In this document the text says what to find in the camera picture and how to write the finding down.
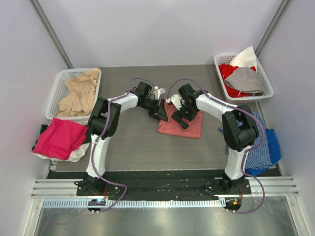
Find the salmon pink t shirt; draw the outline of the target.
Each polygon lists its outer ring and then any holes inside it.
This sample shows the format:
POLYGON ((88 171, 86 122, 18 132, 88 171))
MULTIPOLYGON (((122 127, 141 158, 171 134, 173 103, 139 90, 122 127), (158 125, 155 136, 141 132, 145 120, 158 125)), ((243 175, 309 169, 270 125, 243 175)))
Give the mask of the salmon pink t shirt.
POLYGON ((199 139, 201 137, 203 112, 200 111, 192 121, 188 121, 184 118, 183 121, 189 125, 187 129, 184 129, 171 117, 175 110, 176 108, 174 105, 165 104, 168 121, 160 120, 157 131, 165 135, 199 139))

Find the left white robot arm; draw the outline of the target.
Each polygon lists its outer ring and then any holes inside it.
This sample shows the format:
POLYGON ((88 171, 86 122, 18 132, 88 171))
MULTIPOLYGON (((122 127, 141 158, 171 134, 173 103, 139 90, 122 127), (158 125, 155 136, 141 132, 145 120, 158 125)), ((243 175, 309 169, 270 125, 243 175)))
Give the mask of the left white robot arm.
POLYGON ((148 115, 158 120, 168 121, 165 100, 160 96, 165 89, 140 82, 137 87, 114 98, 97 99, 88 121, 91 133, 90 159, 83 179, 75 181, 78 196, 100 196, 109 181, 103 179, 105 160, 111 138, 118 128, 121 112, 136 107, 148 111, 148 115))

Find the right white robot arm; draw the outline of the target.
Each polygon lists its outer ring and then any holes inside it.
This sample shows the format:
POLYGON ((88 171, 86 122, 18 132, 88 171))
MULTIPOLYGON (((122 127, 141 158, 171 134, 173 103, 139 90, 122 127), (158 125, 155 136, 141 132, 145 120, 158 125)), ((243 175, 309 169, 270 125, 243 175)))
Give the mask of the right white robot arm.
POLYGON ((183 121, 193 121, 203 111, 222 122, 223 136, 229 148, 227 165, 222 174, 222 189, 234 194, 245 181, 245 164, 248 153, 259 137, 259 130, 249 106, 235 106, 215 98, 204 89, 196 91, 190 84, 178 89, 179 94, 168 96, 166 103, 175 106, 172 114, 184 129, 189 127, 183 121))

